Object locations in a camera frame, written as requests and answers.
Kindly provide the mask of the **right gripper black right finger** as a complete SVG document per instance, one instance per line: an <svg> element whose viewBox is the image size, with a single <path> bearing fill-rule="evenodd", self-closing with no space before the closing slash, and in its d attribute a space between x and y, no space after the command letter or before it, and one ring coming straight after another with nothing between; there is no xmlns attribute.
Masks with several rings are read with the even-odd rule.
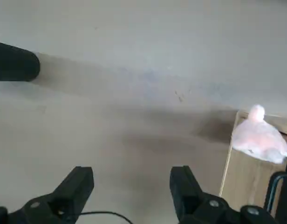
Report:
<svg viewBox="0 0 287 224"><path fill-rule="evenodd" d="M259 206L232 209L221 197L204 192L189 166L172 167L170 191L179 224L273 224Z"/></svg>

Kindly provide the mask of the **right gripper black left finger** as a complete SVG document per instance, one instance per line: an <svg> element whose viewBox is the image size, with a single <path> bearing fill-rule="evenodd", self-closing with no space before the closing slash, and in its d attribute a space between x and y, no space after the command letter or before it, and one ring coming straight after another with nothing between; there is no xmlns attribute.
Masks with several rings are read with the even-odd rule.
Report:
<svg viewBox="0 0 287 224"><path fill-rule="evenodd" d="M0 206L0 224L75 224L94 189L93 169L75 167L57 188L9 213Z"/></svg>

